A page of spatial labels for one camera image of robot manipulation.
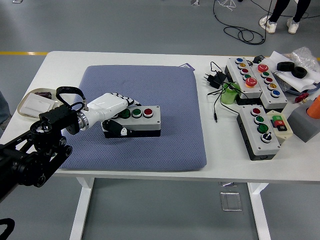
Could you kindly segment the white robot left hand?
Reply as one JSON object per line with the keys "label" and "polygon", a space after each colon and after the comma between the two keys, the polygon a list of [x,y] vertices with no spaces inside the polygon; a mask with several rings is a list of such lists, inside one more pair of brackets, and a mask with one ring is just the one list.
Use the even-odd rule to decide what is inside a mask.
{"label": "white robot left hand", "polygon": [[79,127],[82,131],[91,128],[97,122],[107,122],[108,130],[118,137],[130,136],[132,131],[111,120],[114,116],[131,105],[141,104],[119,93],[105,93],[88,103],[78,114]]}

